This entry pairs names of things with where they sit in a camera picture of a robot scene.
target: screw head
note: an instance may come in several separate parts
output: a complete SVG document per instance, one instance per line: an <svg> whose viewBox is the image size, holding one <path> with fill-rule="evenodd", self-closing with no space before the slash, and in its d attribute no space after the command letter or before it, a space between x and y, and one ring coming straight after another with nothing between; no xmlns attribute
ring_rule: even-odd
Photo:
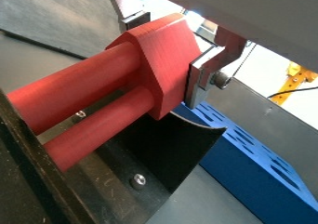
<svg viewBox="0 0 318 224"><path fill-rule="evenodd" d="M145 186L145 178L141 175L135 174L131 179L131 185L137 191L141 190Z"/></svg>
<svg viewBox="0 0 318 224"><path fill-rule="evenodd" d="M85 118L84 111L77 111L72 116L72 122L76 124Z"/></svg>

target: red cylindrical rod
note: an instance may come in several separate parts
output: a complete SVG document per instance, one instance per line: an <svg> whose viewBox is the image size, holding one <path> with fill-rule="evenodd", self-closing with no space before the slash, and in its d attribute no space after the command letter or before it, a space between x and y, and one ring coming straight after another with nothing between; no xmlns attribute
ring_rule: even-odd
<svg viewBox="0 0 318 224"><path fill-rule="evenodd" d="M125 84L140 58L123 43L8 94L36 135Z"/></svg>
<svg viewBox="0 0 318 224"><path fill-rule="evenodd" d="M49 140L44 148L58 169L65 171L147 113L152 106L152 94L139 86Z"/></svg>

